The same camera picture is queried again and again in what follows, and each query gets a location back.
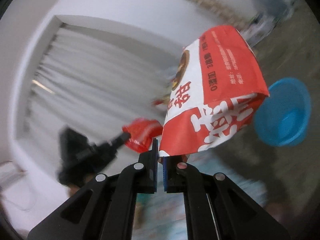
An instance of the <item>white curtain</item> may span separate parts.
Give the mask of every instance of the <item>white curtain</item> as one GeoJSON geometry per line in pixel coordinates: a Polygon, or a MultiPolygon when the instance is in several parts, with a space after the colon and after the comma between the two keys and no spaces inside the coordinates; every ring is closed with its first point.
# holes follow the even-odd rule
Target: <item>white curtain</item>
{"type": "MultiPolygon", "coordinates": [[[[166,81],[156,73],[141,57],[86,35],[81,27],[62,26],[35,73],[25,120],[29,138],[57,160],[58,135],[66,125],[99,143],[138,117],[162,123],[164,114],[151,103],[164,94],[166,81]]],[[[125,147],[121,154],[133,155],[125,147]]]]}

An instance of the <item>floor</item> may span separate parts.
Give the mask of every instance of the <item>floor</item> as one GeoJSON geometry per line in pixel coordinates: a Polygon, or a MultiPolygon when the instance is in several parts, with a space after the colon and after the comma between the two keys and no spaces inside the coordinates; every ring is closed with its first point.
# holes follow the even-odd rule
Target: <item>floor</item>
{"type": "Polygon", "coordinates": [[[320,24],[305,1],[295,5],[292,18],[277,25],[254,51],[268,86],[283,77],[296,77],[308,87],[312,114],[307,138],[295,147],[269,147],[258,140],[251,125],[215,148],[240,175],[265,183],[268,202],[281,204],[292,236],[320,197],[320,24]]]}

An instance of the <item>red and white snack bag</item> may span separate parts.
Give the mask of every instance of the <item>red and white snack bag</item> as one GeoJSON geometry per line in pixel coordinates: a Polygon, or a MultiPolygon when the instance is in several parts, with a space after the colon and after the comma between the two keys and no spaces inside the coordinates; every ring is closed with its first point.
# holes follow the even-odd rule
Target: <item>red and white snack bag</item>
{"type": "Polygon", "coordinates": [[[250,47],[228,25],[187,46],[173,81],[160,156],[215,147],[249,124],[269,95],[250,47]]]}

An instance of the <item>red packaging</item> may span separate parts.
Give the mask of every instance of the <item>red packaging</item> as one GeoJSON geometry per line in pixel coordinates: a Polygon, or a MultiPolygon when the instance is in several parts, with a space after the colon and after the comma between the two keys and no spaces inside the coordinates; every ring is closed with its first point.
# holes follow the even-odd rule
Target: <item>red packaging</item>
{"type": "Polygon", "coordinates": [[[196,153],[230,139],[249,124],[269,95],[257,60],[228,25],[187,46],[173,82],[160,156],[196,153]]]}
{"type": "Polygon", "coordinates": [[[143,153],[149,150],[153,137],[161,135],[162,125],[154,119],[138,118],[128,126],[123,126],[122,131],[131,135],[125,145],[137,153],[143,153]]]}

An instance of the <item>food image on bag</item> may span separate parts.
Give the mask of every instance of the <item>food image on bag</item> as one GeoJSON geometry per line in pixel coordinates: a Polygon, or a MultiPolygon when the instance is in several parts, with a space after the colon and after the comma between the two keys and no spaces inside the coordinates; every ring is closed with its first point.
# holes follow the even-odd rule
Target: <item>food image on bag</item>
{"type": "Polygon", "coordinates": [[[239,32],[221,25],[184,49],[172,84],[159,156],[196,153],[229,140],[269,96],[239,32]]]}

